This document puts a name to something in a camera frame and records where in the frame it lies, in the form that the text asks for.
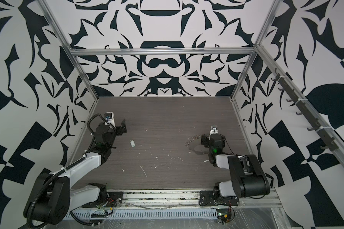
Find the metal key organizer plate with rings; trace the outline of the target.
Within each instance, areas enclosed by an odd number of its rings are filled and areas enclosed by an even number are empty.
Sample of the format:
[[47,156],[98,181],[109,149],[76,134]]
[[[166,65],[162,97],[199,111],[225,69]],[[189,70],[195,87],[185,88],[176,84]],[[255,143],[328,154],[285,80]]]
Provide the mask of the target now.
[[202,143],[202,136],[201,135],[194,135],[185,143],[185,146],[188,148],[188,151],[191,153],[195,153],[197,155],[207,155],[209,153],[208,148],[206,148]]

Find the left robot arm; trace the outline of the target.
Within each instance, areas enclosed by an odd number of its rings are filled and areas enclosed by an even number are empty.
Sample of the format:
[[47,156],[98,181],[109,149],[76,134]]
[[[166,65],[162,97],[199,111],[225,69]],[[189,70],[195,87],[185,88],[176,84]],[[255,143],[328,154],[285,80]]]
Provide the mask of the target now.
[[72,189],[81,178],[109,159],[116,137],[127,133],[126,120],[116,126],[112,112],[106,113],[101,120],[95,130],[90,126],[92,119],[88,120],[92,140],[79,160],[57,172],[42,173],[37,177],[24,208],[28,228],[56,225],[79,207],[91,203],[102,208],[108,203],[105,185],[90,183],[81,189]]

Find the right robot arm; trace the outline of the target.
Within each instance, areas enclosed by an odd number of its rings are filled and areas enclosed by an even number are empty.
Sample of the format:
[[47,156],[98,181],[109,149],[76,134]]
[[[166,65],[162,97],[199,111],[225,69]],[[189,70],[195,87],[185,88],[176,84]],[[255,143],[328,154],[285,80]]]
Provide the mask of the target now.
[[229,181],[215,185],[214,192],[218,198],[250,198],[270,194],[270,184],[256,155],[225,152],[226,138],[222,134],[202,135],[201,144],[208,149],[209,162],[216,168],[227,169],[230,174]]

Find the small green circuit board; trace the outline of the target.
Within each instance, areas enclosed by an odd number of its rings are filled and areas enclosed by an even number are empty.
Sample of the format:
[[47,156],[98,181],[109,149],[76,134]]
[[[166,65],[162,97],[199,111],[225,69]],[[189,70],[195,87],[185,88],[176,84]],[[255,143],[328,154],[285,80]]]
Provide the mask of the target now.
[[217,213],[217,221],[221,224],[229,223],[235,216],[234,210],[229,209],[228,211],[219,211]]

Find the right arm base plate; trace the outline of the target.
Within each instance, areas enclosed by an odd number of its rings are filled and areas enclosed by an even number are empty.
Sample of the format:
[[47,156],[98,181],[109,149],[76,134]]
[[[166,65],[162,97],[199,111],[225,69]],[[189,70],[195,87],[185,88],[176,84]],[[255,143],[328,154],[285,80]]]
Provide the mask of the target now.
[[201,207],[215,207],[215,206],[231,206],[235,207],[239,205],[239,198],[222,197],[217,192],[212,190],[201,190],[199,192],[199,206]]

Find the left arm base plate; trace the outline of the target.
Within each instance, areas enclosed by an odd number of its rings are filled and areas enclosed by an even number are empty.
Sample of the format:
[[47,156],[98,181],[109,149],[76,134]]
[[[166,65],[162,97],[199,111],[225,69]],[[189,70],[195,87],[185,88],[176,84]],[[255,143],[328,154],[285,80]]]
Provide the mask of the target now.
[[107,192],[107,195],[105,198],[98,199],[94,202],[87,203],[82,206],[82,208],[97,208],[100,204],[102,204],[103,207],[116,207],[117,205],[120,205],[123,201],[123,192],[122,191],[112,191]]

